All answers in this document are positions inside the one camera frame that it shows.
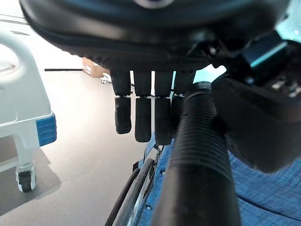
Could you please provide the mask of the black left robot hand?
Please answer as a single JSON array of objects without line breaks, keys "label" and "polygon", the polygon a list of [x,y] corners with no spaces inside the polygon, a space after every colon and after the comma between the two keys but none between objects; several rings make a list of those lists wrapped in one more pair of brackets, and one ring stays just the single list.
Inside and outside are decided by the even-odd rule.
[{"label": "black left robot hand", "polygon": [[22,0],[42,38],[117,75],[225,66],[212,83],[229,150],[274,172],[301,155],[301,45],[288,0]]}]

